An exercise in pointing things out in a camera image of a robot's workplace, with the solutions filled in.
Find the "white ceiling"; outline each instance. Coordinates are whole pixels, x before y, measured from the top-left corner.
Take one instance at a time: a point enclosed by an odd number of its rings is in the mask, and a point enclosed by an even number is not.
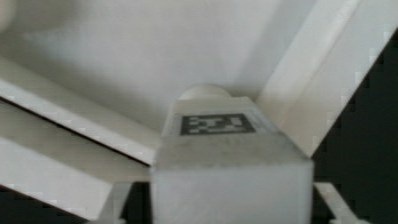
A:
[[[0,54],[160,130],[192,85],[256,96],[315,1],[20,0]]]

